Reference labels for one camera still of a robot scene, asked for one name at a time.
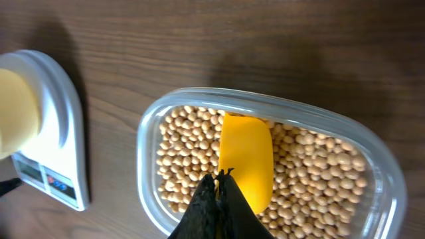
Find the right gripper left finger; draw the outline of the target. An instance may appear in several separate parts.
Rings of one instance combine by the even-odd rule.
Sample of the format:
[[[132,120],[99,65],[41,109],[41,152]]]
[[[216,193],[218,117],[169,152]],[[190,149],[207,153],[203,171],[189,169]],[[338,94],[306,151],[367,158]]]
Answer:
[[[177,227],[168,239],[215,239],[218,206],[214,178],[205,175]]]

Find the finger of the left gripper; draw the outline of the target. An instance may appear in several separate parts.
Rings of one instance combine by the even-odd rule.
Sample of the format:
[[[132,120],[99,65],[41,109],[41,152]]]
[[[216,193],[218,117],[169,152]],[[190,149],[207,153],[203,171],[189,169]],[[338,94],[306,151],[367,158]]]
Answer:
[[[23,182],[20,178],[13,178],[6,181],[1,181],[0,182],[0,197],[20,187],[22,184]]]

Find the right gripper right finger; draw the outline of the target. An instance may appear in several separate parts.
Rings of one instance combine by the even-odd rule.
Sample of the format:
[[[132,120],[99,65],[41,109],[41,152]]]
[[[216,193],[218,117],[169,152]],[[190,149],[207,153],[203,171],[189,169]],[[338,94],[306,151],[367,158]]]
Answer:
[[[274,239],[256,218],[242,191],[230,174],[223,169],[218,181],[219,235],[223,239]]]

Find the yellow measuring scoop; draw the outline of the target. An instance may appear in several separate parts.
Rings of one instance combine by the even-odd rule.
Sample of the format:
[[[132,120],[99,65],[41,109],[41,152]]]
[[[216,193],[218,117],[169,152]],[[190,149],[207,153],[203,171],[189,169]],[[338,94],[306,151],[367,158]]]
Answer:
[[[272,136],[254,117],[225,114],[220,133],[218,168],[233,176],[254,214],[271,202],[274,181]]]

